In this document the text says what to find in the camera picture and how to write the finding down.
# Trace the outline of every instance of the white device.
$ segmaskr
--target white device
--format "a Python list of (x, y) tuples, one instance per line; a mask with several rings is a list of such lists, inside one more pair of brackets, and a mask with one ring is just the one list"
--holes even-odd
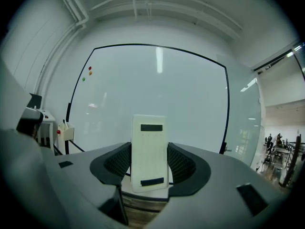
[(167, 145), (165, 116), (133, 116), (131, 183), (135, 193), (168, 187)]

